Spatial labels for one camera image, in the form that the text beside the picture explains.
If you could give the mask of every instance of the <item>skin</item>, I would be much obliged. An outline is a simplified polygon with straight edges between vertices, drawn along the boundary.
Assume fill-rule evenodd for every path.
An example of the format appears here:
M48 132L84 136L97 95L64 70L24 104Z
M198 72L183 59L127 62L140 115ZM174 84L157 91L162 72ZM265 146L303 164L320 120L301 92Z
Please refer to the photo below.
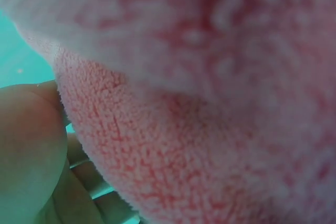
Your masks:
M0 89L0 223L121 224L137 213L83 152L54 81Z

